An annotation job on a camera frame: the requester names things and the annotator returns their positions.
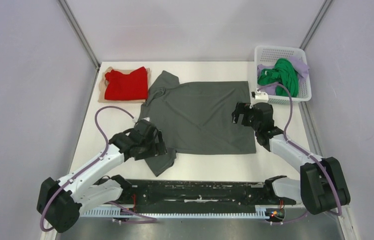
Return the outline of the grey t shirt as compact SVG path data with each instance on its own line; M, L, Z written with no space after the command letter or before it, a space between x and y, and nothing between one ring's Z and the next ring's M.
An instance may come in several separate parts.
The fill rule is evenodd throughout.
M148 90L140 119L148 119L163 134L167 153L145 161L157 177L172 167L177 153L247 155L256 153L254 132L234 124L238 102L248 103L247 81L180 83L163 71Z

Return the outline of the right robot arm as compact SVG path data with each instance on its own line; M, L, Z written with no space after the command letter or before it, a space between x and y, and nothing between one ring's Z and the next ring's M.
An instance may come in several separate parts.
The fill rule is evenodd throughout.
M233 123L236 124L242 115L241 124L253 129L257 143L300 174L299 180L285 175L267 179L263 191L265 201L276 204L287 198L302 203L313 215L333 209L341 215L342 206L351 202L351 195L340 162L334 157L313 154L289 139L285 131L275 125L273 113L273 106L266 102L238 102L232 112Z

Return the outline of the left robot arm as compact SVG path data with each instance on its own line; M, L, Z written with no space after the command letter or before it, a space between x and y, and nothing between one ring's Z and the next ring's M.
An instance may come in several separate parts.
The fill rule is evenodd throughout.
M146 119L133 128L116 133L106 140L105 148L79 169L60 177L44 180L40 186L37 211L42 231L69 230L85 212L117 200L131 200L132 190L122 177L97 182L110 170L130 158L143 160L167 153L162 131Z

